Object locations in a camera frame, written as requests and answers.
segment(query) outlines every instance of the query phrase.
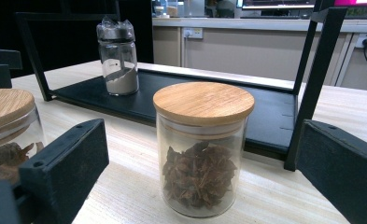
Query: clear bottle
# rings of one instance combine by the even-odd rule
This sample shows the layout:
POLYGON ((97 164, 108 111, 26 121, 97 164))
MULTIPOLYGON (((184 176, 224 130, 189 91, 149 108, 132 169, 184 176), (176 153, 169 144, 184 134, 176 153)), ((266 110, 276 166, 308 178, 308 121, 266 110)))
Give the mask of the clear bottle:
POLYGON ((212 217, 235 200, 253 96, 234 86, 190 82, 157 91, 162 196, 178 213, 212 217))
POLYGON ((139 90, 134 27, 129 21, 115 23, 105 17, 96 27, 102 72, 110 95, 139 90))
POLYGON ((0 89, 0 179, 17 183, 19 165, 45 145, 33 95, 29 91, 0 89))

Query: black plastic holder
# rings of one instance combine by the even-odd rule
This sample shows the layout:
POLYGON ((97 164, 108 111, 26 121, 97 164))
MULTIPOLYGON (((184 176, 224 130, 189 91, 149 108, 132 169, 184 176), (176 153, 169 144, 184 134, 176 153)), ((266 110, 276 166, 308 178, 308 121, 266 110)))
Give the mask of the black plastic holder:
POLYGON ((102 77, 58 90, 50 90, 28 25, 28 21, 101 20, 105 15, 17 13, 16 16, 45 101, 58 99, 73 105, 124 116, 128 119, 139 119, 147 124, 155 125, 152 97, 160 88, 175 83, 200 80, 232 84, 248 90, 256 100, 255 109, 247 123, 245 151, 285 161, 285 169, 294 171, 296 170, 297 147, 302 124, 305 119, 313 117, 345 14, 346 8, 333 7, 333 1, 316 1, 293 89, 210 77, 191 77, 185 74, 171 75, 139 69, 139 91, 133 95, 119 97, 107 94, 102 77), (318 23, 323 23, 323 27, 299 108, 298 94, 318 23))

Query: wooden lid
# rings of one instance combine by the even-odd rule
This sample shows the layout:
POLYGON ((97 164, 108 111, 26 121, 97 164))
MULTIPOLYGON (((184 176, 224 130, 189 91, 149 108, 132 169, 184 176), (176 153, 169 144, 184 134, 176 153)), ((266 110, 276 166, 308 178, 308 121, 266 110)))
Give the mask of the wooden lid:
POLYGON ((158 113, 175 122, 215 126, 245 119, 255 104, 238 87, 216 82, 188 82, 165 87, 153 96, 158 113))
POLYGON ((35 99, 29 91, 0 89, 0 127, 19 119, 35 107, 35 99))

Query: computer screen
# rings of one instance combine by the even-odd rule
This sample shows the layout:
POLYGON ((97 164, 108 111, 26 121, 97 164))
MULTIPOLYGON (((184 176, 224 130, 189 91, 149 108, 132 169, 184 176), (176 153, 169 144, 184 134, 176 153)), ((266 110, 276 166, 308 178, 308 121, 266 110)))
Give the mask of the computer screen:
POLYGON ((338 7, 367 7, 367 0, 335 0, 338 7))
POLYGON ((242 0, 242 9, 313 8, 314 2, 315 2, 314 0, 242 0))

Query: table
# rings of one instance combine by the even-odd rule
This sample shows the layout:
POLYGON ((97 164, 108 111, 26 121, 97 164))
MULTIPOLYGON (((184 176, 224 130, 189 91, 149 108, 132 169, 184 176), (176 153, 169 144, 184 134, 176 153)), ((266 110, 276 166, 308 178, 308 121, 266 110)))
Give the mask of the table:
MULTIPOLYGON (((270 78, 147 63, 138 66, 171 74, 292 86, 289 81, 270 78)), ((46 76, 53 90, 101 74, 101 64, 96 61, 48 71, 46 76)), ((183 217, 162 199, 157 135, 153 126, 57 100, 45 102, 34 75, 14 78, 12 84, 13 88, 28 90, 34 95, 48 142, 80 122, 105 120, 110 164, 74 223, 347 223, 300 171, 284 170, 282 161, 250 153, 243 158, 236 201, 227 212, 206 219, 183 217)), ((325 86, 314 119, 367 141, 367 91, 325 86)))

